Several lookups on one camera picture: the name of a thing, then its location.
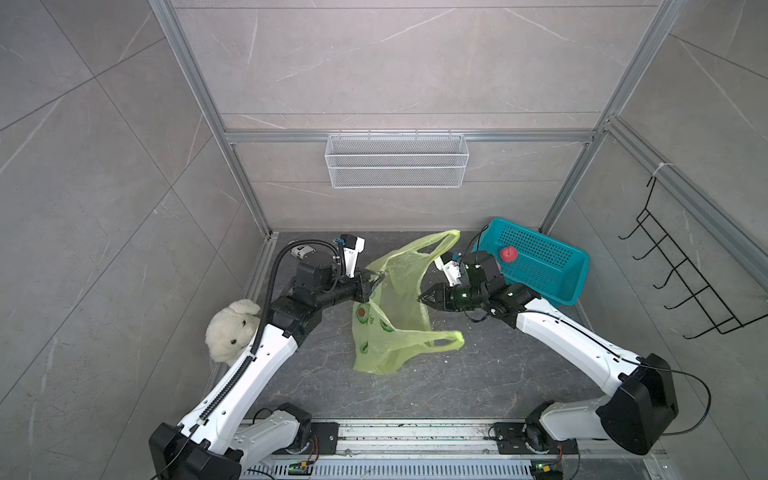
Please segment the yellow-green plastic bag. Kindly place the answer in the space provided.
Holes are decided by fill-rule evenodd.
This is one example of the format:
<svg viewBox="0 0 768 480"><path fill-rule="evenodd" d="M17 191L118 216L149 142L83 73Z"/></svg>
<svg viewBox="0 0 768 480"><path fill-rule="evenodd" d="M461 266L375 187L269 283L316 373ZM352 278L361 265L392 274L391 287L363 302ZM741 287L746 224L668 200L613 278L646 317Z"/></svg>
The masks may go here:
<svg viewBox="0 0 768 480"><path fill-rule="evenodd" d="M418 301L429 266L460 238L458 230L430 234L374 260L367 268L384 275L370 299L353 306L354 369L390 375L425 353L458 350L459 331L435 331L426 305Z"/></svg>

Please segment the red peach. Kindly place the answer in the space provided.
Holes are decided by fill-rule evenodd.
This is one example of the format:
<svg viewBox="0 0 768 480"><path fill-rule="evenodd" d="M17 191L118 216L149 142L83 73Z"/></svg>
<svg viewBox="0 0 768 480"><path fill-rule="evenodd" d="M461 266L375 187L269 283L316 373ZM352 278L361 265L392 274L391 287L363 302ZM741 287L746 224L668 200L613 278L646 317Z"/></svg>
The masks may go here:
<svg viewBox="0 0 768 480"><path fill-rule="evenodd" d="M515 247L507 246L500 250L499 256L503 262L512 263L518 259L519 253Z"/></svg>

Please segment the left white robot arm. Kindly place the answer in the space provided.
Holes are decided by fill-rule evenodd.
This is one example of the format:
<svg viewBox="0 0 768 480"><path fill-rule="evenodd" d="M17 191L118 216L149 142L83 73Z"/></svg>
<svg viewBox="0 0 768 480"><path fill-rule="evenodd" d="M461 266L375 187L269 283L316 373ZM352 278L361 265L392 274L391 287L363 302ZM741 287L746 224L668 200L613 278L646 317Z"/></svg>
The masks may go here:
<svg viewBox="0 0 768 480"><path fill-rule="evenodd" d="M311 417L297 407L280 407L248 427L242 420L320 323L323 310L367 302L384 277L363 269L320 284L309 274L296 275L287 293L267 307L257 333L220 382L178 424L162 423L150 436L156 478L237 479L277 450L302 448Z"/></svg>

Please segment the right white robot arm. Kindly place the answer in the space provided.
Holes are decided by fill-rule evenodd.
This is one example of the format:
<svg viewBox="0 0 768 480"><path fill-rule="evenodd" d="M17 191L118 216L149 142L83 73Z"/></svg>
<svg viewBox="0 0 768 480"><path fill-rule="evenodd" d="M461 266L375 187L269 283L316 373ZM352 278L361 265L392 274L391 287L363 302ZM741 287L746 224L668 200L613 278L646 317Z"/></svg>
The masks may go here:
<svg viewBox="0 0 768 480"><path fill-rule="evenodd" d="M544 454L566 440L611 440L624 450L647 454L677 417L679 409L669 364L641 357L597 336L568 318L534 290L512 284L496 291L486 286L430 287L421 303L440 311L483 310L549 347L601 390L578 402L547 401L525 420L526 446Z"/></svg>

